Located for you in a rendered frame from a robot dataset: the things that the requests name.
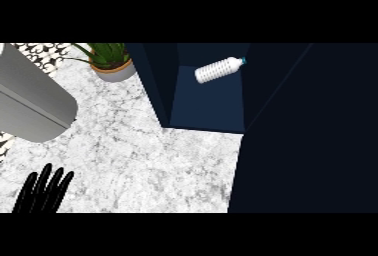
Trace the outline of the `dark navy cabinet door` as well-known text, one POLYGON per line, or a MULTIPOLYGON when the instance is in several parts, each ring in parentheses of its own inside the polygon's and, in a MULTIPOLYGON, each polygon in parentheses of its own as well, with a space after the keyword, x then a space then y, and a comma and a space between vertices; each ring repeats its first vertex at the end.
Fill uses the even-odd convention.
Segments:
POLYGON ((378 213, 378 43, 316 43, 240 141, 230 213, 378 213))

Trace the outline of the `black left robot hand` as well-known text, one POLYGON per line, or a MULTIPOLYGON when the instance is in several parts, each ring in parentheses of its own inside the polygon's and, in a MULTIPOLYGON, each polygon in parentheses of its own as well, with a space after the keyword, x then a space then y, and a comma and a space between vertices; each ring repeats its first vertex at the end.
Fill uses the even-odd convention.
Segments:
POLYGON ((23 182, 13 206, 13 213, 56 213, 73 172, 63 173, 63 168, 51 172, 51 164, 44 165, 41 173, 32 172, 23 182))

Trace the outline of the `green potted plant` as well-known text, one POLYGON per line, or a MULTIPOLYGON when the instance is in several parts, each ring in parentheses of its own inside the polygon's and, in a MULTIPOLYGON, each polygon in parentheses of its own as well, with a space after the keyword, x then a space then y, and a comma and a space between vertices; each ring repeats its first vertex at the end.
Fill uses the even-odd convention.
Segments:
POLYGON ((99 78, 109 83, 127 80, 135 73, 132 59, 124 43, 88 43, 85 49, 76 43, 72 46, 82 52, 87 60, 76 59, 90 65, 99 78))

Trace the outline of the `dark blue cabinet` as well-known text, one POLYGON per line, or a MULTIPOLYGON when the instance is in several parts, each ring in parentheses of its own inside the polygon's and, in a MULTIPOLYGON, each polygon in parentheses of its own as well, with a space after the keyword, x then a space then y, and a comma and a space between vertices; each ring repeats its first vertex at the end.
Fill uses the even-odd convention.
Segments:
POLYGON ((194 69, 245 57, 248 43, 127 43, 137 75, 163 128, 245 132, 240 72, 199 84, 194 69))

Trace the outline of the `grey rounded appliance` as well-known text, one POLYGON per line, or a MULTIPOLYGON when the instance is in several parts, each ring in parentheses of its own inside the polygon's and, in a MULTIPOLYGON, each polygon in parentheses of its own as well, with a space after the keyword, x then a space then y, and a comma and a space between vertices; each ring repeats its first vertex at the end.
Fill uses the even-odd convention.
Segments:
POLYGON ((0 43, 0 131, 42 143, 70 127, 72 95, 10 43, 0 43))

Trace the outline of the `white ribbed water bottle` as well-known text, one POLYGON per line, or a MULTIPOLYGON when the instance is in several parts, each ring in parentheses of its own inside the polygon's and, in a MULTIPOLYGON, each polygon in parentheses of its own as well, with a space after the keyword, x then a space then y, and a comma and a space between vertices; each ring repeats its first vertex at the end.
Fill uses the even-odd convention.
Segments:
POLYGON ((199 67, 194 70, 194 78, 199 84, 203 84, 230 74, 233 74, 242 65, 246 64, 245 58, 227 57, 225 59, 199 67))

